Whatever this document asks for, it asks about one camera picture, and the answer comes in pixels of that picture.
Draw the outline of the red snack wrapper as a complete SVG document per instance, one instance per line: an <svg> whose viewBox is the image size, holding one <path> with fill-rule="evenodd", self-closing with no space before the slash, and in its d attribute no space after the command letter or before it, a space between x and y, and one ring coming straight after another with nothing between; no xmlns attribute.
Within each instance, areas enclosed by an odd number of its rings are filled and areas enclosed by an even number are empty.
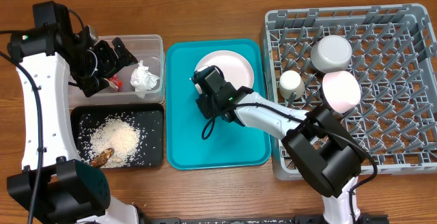
<svg viewBox="0 0 437 224"><path fill-rule="evenodd" d="M123 85L123 82L117 77L116 74L114 74L111 78L107 79L107 82L109 84L109 87L114 89L116 92L119 92Z"/></svg>

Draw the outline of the white tissue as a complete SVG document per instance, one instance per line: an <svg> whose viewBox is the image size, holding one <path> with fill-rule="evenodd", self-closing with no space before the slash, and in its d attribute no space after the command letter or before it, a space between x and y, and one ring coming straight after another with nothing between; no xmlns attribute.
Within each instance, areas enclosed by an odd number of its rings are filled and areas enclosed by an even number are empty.
<svg viewBox="0 0 437 224"><path fill-rule="evenodd" d="M145 97L145 91L150 91L157 85L160 77L152 74L148 66L143 65L143 61L139 61L138 67L133 70L130 78L130 84L134 87L137 96Z"/></svg>

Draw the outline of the large white plate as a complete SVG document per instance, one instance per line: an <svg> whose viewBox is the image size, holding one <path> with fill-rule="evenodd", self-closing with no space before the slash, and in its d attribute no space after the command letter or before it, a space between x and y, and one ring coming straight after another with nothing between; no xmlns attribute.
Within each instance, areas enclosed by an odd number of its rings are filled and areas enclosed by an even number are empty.
<svg viewBox="0 0 437 224"><path fill-rule="evenodd" d="M209 66L218 67L223 72L224 79L236 89L242 86L253 88L254 71L246 58L239 53L227 50L208 53L199 61L195 70L203 70Z"/></svg>

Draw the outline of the cream plastic cup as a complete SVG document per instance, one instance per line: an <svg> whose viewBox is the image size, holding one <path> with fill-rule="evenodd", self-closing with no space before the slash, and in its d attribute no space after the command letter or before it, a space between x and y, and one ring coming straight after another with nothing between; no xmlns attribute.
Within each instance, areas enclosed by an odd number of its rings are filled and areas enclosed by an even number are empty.
<svg viewBox="0 0 437 224"><path fill-rule="evenodd" d="M279 91L282 97L286 100L288 100L292 94L295 94L295 99L297 99L304 94L305 84L299 73L293 70L288 70L280 76Z"/></svg>

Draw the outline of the brown food scrap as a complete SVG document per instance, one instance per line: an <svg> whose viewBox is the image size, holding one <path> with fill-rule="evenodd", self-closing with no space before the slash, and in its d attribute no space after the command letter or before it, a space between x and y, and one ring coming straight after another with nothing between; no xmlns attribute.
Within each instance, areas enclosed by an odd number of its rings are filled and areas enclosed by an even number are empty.
<svg viewBox="0 0 437 224"><path fill-rule="evenodd" d="M90 163L90 165L94 168L100 168L104 166L114 154L113 148L107 148L103 152L101 152L98 156L96 156Z"/></svg>

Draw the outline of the grey-white bowl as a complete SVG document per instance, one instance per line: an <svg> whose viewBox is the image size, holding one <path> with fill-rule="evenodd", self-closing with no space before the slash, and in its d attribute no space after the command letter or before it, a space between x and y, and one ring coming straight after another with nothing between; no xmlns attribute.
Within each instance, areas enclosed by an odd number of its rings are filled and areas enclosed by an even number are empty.
<svg viewBox="0 0 437 224"><path fill-rule="evenodd" d="M352 58L352 46L342 36L322 38L311 48L311 65L322 73L346 70Z"/></svg>

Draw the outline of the small pink-white dish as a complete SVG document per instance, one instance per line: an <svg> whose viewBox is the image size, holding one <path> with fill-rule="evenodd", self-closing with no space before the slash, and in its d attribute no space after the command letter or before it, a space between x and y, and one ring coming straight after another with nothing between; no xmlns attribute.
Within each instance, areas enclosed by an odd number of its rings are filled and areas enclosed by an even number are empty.
<svg viewBox="0 0 437 224"><path fill-rule="evenodd" d="M347 71L329 72L322 79L325 101L338 113L345 113L361 101L361 89L355 77Z"/></svg>

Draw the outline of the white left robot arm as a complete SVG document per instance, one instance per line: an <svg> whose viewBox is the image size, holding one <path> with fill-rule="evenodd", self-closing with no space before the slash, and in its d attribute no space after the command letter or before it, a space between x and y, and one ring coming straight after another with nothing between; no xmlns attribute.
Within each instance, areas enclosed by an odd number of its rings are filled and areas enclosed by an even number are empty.
<svg viewBox="0 0 437 224"><path fill-rule="evenodd" d="M25 109L22 171L7 178L9 195L28 222L145 223L142 211L112 196L107 178L81 160L68 88L93 96L135 56L121 39L100 40L92 27L73 32L74 12L54 1L33 6L34 27L11 31L3 58L16 67Z"/></svg>

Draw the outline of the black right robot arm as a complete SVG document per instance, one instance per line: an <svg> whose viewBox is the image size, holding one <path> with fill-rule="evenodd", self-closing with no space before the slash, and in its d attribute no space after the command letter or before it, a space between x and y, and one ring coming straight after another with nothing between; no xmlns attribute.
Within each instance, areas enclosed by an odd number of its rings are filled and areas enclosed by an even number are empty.
<svg viewBox="0 0 437 224"><path fill-rule="evenodd" d="M281 106L249 87L236 89L218 66L199 68L191 81L201 90L196 103L208 121L202 139L210 137L218 117L268 133L322 196L324 223L365 223L356 190L377 176L377 164L326 105L311 111Z"/></svg>

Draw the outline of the grey dishwasher rack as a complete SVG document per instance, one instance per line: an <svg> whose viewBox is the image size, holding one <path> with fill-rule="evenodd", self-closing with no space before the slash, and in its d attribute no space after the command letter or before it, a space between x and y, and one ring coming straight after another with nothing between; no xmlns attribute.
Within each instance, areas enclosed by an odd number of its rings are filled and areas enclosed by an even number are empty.
<svg viewBox="0 0 437 224"><path fill-rule="evenodd" d="M322 103L322 75L311 48L326 36L352 46L349 72L362 94L337 118L368 150L382 174L436 172L436 36L418 3L271 10L264 17L263 67L268 99L292 109ZM280 76L299 73L302 97L286 100Z"/></svg>

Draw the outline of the clear plastic bin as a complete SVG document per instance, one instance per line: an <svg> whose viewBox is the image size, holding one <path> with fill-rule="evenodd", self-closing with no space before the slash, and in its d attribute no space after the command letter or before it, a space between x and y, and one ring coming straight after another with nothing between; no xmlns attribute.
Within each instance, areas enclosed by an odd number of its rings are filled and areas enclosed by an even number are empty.
<svg viewBox="0 0 437 224"><path fill-rule="evenodd" d="M159 35L122 35L120 37L126 48L148 67L148 71L159 77L157 84L150 90L136 90L130 84L132 72L137 64L127 66L117 73L122 82L119 91L108 87L87 98L77 87L69 86L69 107L104 105L104 104L139 104L162 103L165 99L165 54L163 41Z"/></svg>

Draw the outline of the teal serving tray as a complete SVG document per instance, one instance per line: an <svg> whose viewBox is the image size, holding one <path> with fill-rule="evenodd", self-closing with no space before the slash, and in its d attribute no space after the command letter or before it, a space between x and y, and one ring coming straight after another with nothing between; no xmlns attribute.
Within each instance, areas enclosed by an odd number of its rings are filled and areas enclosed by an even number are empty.
<svg viewBox="0 0 437 224"><path fill-rule="evenodd" d="M218 50L234 51L245 57L255 74L253 89L266 94L262 56L250 39L180 42L167 51L166 131L167 159L179 170L262 165L269 158L268 134L217 118L210 137L201 134L207 120L196 99L199 92L190 78L202 57Z"/></svg>

